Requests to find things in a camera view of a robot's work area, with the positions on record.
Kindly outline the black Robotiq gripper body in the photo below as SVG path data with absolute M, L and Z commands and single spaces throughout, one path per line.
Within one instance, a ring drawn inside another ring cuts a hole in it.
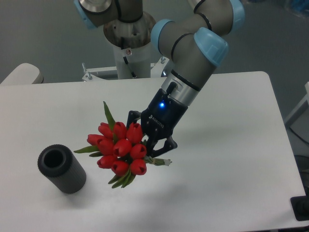
M 142 131 L 154 140 L 168 138 L 187 109 L 187 106 L 169 98 L 167 93 L 159 89 L 147 109 L 141 113 Z

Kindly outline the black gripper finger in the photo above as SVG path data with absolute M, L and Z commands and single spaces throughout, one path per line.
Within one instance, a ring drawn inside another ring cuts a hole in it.
M 141 112 L 131 110 L 128 112 L 126 126 L 129 127 L 132 123 L 135 124 L 140 119 L 141 119 Z
M 170 136 L 166 138 L 163 146 L 160 149 L 155 150 L 154 147 L 156 146 L 157 141 L 149 139 L 146 143 L 147 148 L 147 156 L 149 157 L 159 157 L 173 149 L 176 149 L 178 147 L 177 143 L 173 140 L 173 138 Z

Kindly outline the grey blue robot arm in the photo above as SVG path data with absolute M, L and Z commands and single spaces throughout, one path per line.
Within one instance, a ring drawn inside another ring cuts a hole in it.
M 150 76 L 151 44 L 173 63 L 147 109 L 130 111 L 127 121 L 141 121 L 148 136 L 148 156 L 155 158 L 175 149 L 173 129 L 227 55 L 223 36 L 243 25 L 242 3 L 196 0 L 193 15 L 181 23 L 155 21 L 140 0 L 76 0 L 74 5 L 88 28 L 103 27 L 114 48 L 119 79 Z

